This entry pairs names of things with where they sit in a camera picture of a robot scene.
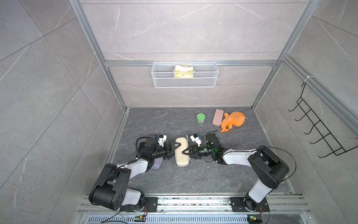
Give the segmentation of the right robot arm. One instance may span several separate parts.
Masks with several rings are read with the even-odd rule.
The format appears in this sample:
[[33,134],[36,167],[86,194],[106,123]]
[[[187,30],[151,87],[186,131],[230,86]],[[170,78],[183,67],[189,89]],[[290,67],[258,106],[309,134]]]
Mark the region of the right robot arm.
[[181,153],[195,160],[210,156],[221,165],[251,167],[258,180],[244,198],[249,211],[257,210],[266,196],[288,178],[286,175],[290,171],[289,166],[271,150],[272,147],[259,146],[252,150],[234,150],[222,147],[214,132],[209,132],[204,138],[205,144],[196,134],[191,136],[194,142]]

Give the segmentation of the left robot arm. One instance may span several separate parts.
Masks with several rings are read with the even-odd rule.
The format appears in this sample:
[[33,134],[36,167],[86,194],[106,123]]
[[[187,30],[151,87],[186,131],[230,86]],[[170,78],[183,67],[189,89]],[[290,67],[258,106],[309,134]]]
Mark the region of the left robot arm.
[[136,158],[122,165],[106,164],[89,193],[89,202],[113,211],[123,206],[142,209],[145,206],[145,194],[129,188],[129,180],[149,171],[156,159],[172,158],[175,150],[182,146],[176,141],[166,142],[166,139],[164,135],[139,137],[135,142]]

